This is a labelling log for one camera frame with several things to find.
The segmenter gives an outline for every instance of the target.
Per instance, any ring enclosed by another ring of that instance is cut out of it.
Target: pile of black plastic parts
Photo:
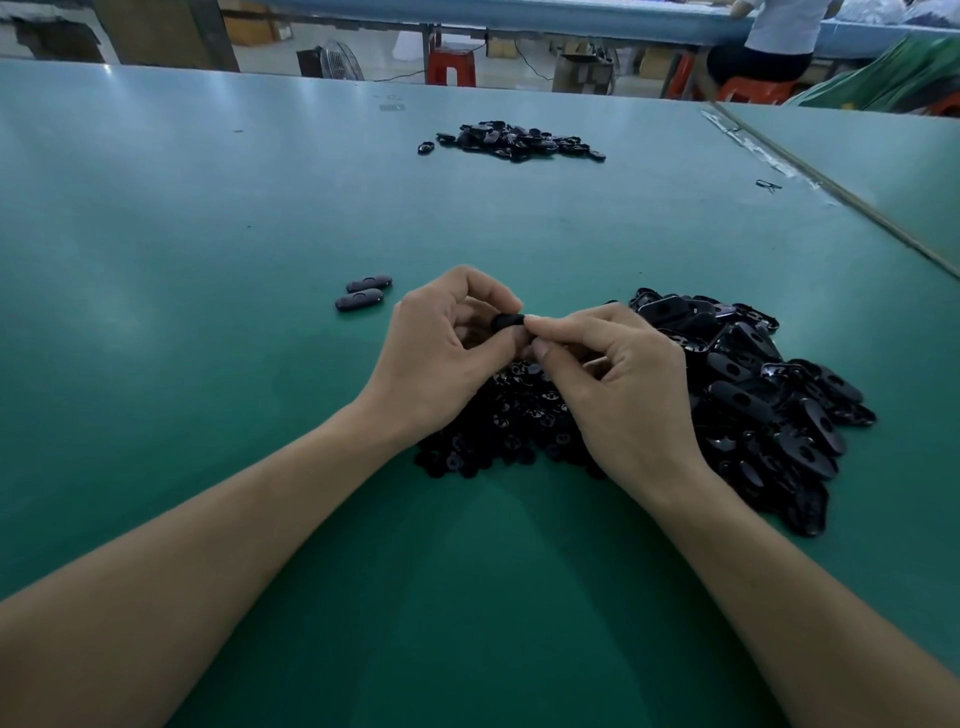
[[[607,158],[579,136],[554,136],[539,129],[515,127],[505,121],[481,121],[479,124],[464,124],[459,134],[438,133],[437,142],[442,147],[459,147],[465,152],[485,152],[510,161],[526,161],[532,157],[588,157],[595,161]]]
[[[771,338],[778,321],[743,303],[641,288],[630,308],[684,348],[693,424],[710,466],[755,510],[778,514],[802,536],[822,533],[824,482],[847,449],[837,426],[876,421],[860,391],[822,365],[784,361]],[[530,465],[538,449],[605,477],[540,365],[516,362],[420,442],[417,464],[432,477],[474,477],[494,459]]]

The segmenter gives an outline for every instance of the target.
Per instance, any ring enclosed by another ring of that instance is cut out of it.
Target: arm
[[[730,6],[730,17],[733,20],[739,20],[749,15],[753,10],[756,10],[756,8],[752,3],[747,2],[747,0],[736,0]]]
[[[314,529],[529,343],[460,343],[519,309],[466,268],[408,294],[353,404],[0,603],[0,726],[162,725]]]
[[[794,726],[960,726],[957,678],[709,469],[679,346],[620,304],[524,323],[594,459],[700,576]],[[606,357],[585,370],[560,344]]]

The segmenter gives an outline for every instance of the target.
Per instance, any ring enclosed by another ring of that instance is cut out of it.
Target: tiled floor
[[[86,23],[100,39],[105,60],[117,62],[107,34],[97,22],[92,10],[64,11],[49,6],[0,2],[0,19],[12,13],[24,12],[32,16],[55,13],[69,20]],[[298,76],[300,67],[297,64],[297,51],[324,45],[332,39],[339,40],[353,51],[364,77],[368,80],[379,80],[423,69],[419,35],[404,34],[398,42],[399,37],[400,33],[397,31],[343,31],[323,25],[294,24],[293,38],[289,40],[253,48],[234,46],[233,50],[240,70],[244,73]],[[480,40],[469,41],[465,36],[460,37],[462,42],[472,42],[475,45],[482,43]],[[546,41],[521,40],[518,48],[527,62],[522,58],[490,59],[483,50],[478,50],[474,56],[477,84],[493,88],[549,91],[556,58],[550,54]],[[12,26],[0,24],[0,58],[5,56],[30,58],[31,54],[17,44]],[[396,80],[399,83],[422,84],[423,75],[419,73]],[[617,79],[614,93],[617,96],[657,96],[660,93],[660,82],[646,81],[625,74]]]

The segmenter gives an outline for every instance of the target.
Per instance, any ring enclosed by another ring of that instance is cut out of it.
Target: orange stool
[[[793,94],[795,81],[777,84],[734,76],[720,88],[717,101],[745,101],[748,104],[782,104]]]
[[[690,79],[690,74],[693,73],[694,61],[695,57],[692,53],[682,52],[680,62],[677,63],[677,70],[674,72],[673,78],[670,79],[666,93],[663,94],[664,99],[679,101],[684,98],[684,89],[686,88],[686,82]]]
[[[457,85],[476,88],[477,67],[473,60],[473,51],[433,49],[426,65],[426,82],[430,85],[446,85],[447,68],[457,72]]]
[[[926,108],[927,116],[960,116],[960,91],[944,96]]]

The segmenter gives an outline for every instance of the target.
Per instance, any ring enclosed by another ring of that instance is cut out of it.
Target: small black wire
[[[523,55],[523,51],[520,50],[520,46],[516,44],[516,41],[514,41],[514,47],[516,48],[516,51],[520,54],[520,57],[523,59],[523,62],[527,64],[527,67],[528,67],[531,71],[533,71],[533,72],[536,73],[538,76],[540,76],[544,81],[553,81],[553,78],[552,78],[552,77],[548,79],[546,76],[544,76],[542,73],[540,73],[536,68],[534,68],[532,65],[530,65],[530,62],[527,60],[527,57]]]
[[[474,48],[474,49],[473,49],[472,51],[470,51],[470,52],[471,52],[471,53],[476,53],[477,51],[482,51],[482,50],[483,50],[484,48],[486,48],[486,47],[487,47],[487,41],[484,40],[484,41],[483,41],[483,45],[478,45],[476,48]],[[411,76],[416,76],[416,75],[419,74],[419,73],[423,73],[423,71],[420,70],[420,71],[414,71],[413,73],[401,73],[399,76],[392,76],[392,77],[389,78],[389,79],[373,79],[373,82],[374,82],[375,84],[382,84],[382,83],[385,82],[385,81],[395,81],[396,79],[407,79],[407,78],[410,78]]]

